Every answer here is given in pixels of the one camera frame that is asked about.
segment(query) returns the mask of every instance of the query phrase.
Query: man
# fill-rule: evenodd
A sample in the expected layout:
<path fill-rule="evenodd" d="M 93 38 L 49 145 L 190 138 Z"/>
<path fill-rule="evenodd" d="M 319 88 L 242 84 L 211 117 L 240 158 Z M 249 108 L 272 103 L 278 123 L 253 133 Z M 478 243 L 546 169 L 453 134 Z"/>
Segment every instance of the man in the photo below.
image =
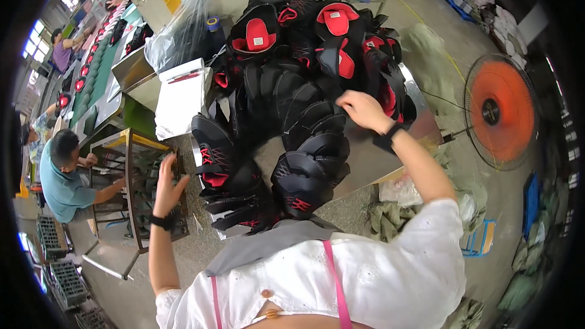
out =
<path fill-rule="evenodd" d="M 25 147 L 28 145 L 30 162 L 33 164 L 40 163 L 40 157 L 43 155 L 44 146 L 47 144 L 48 139 L 51 138 L 51 130 L 48 127 L 48 120 L 49 116 L 54 114 L 56 109 L 57 104 L 51 104 L 32 124 L 26 122 L 22 125 L 22 146 Z"/>
<path fill-rule="evenodd" d="M 62 29 L 57 28 L 51 36 L 53 43 L 53 63 L 62 73 L 67 70 L 71 60 L 74 58 L 73 47 L 82 44 L 86 37 L 91 33 L 91 28 L 86 28 L 83 33 L 76 38 L 63 38 Z"/>
<path fill-rule="evenodd" d="M 88 207 L 112 199 L 126 186 L 123 178 L 101 190 L 84 186 L 77 166 L 91 168 L 97 161 L 91 153 L 79 156 L 79 138 L 70 129 L 60 130 L 47 142 L 40 162 L 40 181 L 48 208 L 59 222 L 91 219 L 93 208 Z"/>

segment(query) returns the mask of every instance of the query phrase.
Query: fan grille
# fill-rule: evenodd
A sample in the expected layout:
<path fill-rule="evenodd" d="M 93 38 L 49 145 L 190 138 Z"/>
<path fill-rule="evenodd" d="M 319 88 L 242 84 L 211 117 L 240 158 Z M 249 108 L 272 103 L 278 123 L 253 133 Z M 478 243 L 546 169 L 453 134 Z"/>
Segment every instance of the fan grille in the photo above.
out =
<path fill-rule="evenodd" d="M 538 125 L 524 70 L 506 55 L 482 56 L 467 76 L 463 104 L 467 135 L 480 157 L 500 171 L 522 164 Z"/>

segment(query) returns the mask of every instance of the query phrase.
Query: blue bottle cap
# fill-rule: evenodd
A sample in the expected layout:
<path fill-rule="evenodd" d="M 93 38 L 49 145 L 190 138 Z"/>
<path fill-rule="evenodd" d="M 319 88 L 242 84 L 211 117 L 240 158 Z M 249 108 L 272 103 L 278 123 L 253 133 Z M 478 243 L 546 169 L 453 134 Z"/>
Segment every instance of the blue bottle cap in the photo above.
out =
<path fill-rule="evenodd" d="M 217 31 L 221 27 L 219 23 L 219 18 L 217 17 L 209 17 L 207 18 L 207 29 L 209 31 Z"/>

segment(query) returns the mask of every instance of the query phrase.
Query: pile of shoe uppers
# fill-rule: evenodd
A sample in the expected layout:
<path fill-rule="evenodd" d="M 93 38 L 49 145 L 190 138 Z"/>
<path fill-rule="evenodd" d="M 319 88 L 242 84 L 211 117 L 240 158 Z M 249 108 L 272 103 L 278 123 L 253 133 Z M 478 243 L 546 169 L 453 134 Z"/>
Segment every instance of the pile of shoe uppers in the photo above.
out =
<path fill-rule="evenodd" d="M 229 117 L 214 101 L 193 118 L 203 163 L 201 198 L 212 226 L 264 231 L 283 218 L 306 220 L 333 198 L 349 174 L 346 117 L 334 105 L 347 89 L 375 97 L 406 127 L 416 117 L 399 70 L 396 32 L 386 16 L 340 0 L 249 0 L 213 64 L 214 82 L 229 100 Z M 271 190 L 253 150 L 281 136 Z"/>

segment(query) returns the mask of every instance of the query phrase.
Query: purple shirt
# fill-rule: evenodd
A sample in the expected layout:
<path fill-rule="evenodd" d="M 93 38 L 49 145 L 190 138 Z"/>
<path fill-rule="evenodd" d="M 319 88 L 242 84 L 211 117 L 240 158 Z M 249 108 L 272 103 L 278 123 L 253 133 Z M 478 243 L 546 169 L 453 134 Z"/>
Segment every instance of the purple shirt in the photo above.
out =
<path fill-rule="evenodd" d="M 63 41 L 59 42 L 53 49 L 53 63 L 59 71 L 64 72 L 69 66 L 69 59 L 73 49 L 63 48 Z"/>

